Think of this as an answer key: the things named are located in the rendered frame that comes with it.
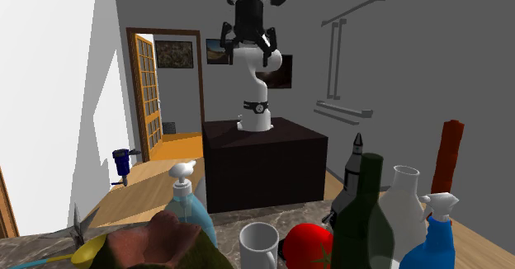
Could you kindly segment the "wooden frame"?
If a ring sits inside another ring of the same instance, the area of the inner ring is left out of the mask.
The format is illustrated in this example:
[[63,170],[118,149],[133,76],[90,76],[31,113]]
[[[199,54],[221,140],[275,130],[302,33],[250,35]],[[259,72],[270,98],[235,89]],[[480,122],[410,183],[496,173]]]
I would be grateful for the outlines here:
[[19,236],[7,186],[0,168],[0,238],[16,238]]

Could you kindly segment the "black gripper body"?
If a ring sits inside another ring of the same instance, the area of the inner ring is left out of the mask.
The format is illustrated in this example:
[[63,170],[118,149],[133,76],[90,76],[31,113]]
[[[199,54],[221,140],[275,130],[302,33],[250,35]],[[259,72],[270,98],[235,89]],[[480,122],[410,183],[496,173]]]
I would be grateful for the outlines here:
[[234,33],[242,40],[257,40],[264,34],[261,0],[237,0],[235,3]]

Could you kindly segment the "brown and green avocado half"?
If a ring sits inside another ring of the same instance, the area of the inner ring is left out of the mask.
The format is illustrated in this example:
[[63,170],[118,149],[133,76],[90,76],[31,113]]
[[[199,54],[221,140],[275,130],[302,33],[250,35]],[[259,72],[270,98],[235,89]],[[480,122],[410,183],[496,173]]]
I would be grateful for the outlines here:
[[200,225],[162,210],[145,226],[108,233],[89,269],[234,268]]

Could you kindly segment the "dark green bottle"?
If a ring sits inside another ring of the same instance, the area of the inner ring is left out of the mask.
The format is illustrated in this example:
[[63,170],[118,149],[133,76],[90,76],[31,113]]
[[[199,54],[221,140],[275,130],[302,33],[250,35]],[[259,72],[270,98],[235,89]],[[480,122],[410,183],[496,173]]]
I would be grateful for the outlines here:
[[378,205],[383,157],[361,156],[356,195],[333,230],[330,269],[391,269],[395,238]]

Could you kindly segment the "red tomato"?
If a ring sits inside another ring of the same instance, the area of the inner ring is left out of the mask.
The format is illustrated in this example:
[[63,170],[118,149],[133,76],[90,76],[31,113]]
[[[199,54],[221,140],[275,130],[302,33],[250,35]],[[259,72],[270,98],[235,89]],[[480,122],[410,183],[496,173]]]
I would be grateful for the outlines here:
[[282,254],[288,269],[331,269],[333,235],[311,223],[298,224],[286,235]]

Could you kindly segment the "dark speckled wall picture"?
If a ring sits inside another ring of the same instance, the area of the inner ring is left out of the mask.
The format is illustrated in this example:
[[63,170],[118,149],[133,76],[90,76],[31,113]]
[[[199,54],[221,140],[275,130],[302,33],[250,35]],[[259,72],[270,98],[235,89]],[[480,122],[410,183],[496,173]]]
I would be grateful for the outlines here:
[[158,68],[194,68],[190,41],[156,40]]

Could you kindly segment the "grey scissors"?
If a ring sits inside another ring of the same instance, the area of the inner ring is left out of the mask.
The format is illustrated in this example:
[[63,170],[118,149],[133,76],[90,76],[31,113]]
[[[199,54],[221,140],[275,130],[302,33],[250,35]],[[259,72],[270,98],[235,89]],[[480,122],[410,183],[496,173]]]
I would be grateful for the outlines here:
[[98,209],[95,209],[85,219],[80,218],[77,204],[74,204],[73,224],[66,229],[61,229],[53,233],[42,234],[41,238],[71,238],[74,242],[76,249],[81,248],[85,244],[84,234],[86,233],[89,225],[96,216]]

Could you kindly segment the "grey wall rail fixture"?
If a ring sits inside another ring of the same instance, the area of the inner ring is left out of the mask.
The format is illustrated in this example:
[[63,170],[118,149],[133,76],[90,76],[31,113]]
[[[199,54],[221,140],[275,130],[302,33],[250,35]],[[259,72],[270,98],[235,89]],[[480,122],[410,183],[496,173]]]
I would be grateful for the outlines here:
[[370,119],[373,116],[373,110],[353,110],[343,106],[328,102],[328,100],[338,101],[341,96],[338,94],[340,59],[342,51],[343,27],[347,24],[346,16],[360,10],[374,2],[385,2],[387,0],[366,0],[355,7],[351,7],[345,12],[321,22],[321,26],[331,26],[330,45],[328,54],[328,79],[326,87],[326,100],[317,100],[315,105],[317,109],[314,112],[322,116],[339,120],[349,125],[359,125],[359,120],[351,120],[344,116],[354,116],[359,119]]

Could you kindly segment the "wooden door with glass panes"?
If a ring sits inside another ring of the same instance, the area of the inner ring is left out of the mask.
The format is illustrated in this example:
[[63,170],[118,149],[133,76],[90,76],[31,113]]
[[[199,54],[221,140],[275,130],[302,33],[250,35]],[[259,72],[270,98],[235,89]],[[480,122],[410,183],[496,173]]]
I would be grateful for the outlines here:
[[155,69],[150,67],[143,68],[141,63],[149,63],[148,52],[145,47],[149,47],[151,42],[139,36],[139,34],[152,35],[189,35],[195,36],[196,56],[197,56],[197,73],[198,73],[198,89],[199,89],[199,105],[201,125],[205,123],[205,107],[203,92],[203,70],[202,70],[202,52],[201,52],[201,33],[199,30],[174,30],[159,28],[143,28],[143,27],[126,27],[125,28],[129,57],[132,83],[135,95],[135,109],[138,122],[139,141],[141,148],[142,162],[146,163],[155,156],[159,149],[163,146],[164,136],[158,139],[157,134],[163,132],[163,128],[148,129],[148,125],[152,125],[155,120],[161,120],[158,108],[158,88],[157,76]]

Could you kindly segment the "red-brown cylinder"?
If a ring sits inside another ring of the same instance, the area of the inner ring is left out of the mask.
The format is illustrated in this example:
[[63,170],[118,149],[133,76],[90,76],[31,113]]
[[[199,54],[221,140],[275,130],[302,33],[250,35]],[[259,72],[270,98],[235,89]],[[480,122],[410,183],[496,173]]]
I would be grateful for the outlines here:
[[458,120],[443,124],[431,193],[450,192],[465,125]]

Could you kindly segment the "black bottle with pointed cap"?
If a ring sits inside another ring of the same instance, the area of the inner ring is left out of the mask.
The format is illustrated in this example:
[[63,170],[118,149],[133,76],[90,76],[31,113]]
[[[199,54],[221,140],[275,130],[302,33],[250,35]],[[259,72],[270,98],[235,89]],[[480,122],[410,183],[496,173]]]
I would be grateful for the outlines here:
[[362,137],[360,133],[357,133],[353,142],[352,154],[345,165],[343,189],[333,200],[329,213],[322,218],[322,223],[330,232],[333,232],[338,214],[341,213],[357,195],[362,149]]

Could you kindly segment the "blue spray bottle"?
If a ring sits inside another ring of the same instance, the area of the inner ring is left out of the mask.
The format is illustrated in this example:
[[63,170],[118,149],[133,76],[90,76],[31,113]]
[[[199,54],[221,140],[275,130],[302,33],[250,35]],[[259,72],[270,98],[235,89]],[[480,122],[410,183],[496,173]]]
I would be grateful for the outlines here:
[[455,269],[454,247],[450,213],[459,199],[449,192],[420,196],[426,204],[421,221],[428,222],[425,241],[408,252],[399,269]]

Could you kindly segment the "dark brown wall picture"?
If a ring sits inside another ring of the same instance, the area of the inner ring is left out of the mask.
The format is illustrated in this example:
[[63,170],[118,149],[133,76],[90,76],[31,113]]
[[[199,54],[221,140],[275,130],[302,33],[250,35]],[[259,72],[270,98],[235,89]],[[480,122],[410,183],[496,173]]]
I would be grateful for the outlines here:
[[258,79],[265,82],[268,88],[283,89],[291,88],[292,84],[293,56],[282,55],[281,67],[273,72],[256,72]]

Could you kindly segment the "pale grey bottle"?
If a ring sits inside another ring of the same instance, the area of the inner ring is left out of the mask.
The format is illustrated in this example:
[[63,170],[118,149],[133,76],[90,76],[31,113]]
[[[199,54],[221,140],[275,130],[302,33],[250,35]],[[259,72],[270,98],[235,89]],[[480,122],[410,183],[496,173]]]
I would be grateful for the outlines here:
[[390,188],[379,199],[395,237],[393,259],[401,262],[413,248],[423,243],[428,226],[422,221],[423,207],[418,199],[419,170],[404,165],[394,166]]

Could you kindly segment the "dark robot stand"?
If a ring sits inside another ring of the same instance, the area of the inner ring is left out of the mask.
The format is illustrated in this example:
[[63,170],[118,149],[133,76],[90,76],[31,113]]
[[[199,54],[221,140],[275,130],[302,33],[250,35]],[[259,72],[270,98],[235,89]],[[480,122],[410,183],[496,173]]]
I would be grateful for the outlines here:
[[324,198],[328,137],[282,117],[263,132],[235,120],[202,126],[209,213],[290,205]]

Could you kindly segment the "blue cylinder appliance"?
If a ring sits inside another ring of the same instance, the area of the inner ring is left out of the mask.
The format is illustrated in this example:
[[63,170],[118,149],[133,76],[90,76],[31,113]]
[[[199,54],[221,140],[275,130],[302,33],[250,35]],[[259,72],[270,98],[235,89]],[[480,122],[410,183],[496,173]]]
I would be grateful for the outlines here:
[[115,185],[123,185],[128,186],[127,176],[130,173],[130,156],[141,154],[139,150],[136,149],[117,149],[112,152],[112,157],[116,164],[117,175],[121,177],[120,182],[112,182],[113,186]]

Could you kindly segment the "light blue pump bottle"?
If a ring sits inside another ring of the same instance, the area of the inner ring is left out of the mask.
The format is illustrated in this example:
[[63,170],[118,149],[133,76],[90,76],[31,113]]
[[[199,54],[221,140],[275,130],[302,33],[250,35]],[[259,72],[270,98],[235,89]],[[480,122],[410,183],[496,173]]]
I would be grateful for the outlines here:
[[169,171],[170,177],[176,181],[172,185],[173,197],[165,206],[165,210],[173,212],[180,222],[198,224],[217,248],[217,238],[211,217],[206,208],[194,195],[192,183],[187,177],[194,172],[196,160],[187,163],[177,163]]

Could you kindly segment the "white mug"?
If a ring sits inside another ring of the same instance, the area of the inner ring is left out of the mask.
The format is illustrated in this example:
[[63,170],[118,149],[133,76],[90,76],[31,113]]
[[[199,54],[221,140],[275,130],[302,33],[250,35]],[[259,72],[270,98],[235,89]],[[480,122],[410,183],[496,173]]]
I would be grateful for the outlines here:
[[269,223],[253,222],[239,233],[241,269],[277,269],[279,233]]

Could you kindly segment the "landscape wall picture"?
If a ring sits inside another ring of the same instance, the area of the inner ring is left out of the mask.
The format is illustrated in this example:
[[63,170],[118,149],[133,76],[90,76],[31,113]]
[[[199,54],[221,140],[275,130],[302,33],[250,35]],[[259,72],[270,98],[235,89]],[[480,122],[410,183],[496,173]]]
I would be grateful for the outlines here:
[[208,64],[229,63],[229,57],[220,47],[219,39],[206,39],[206,62]]

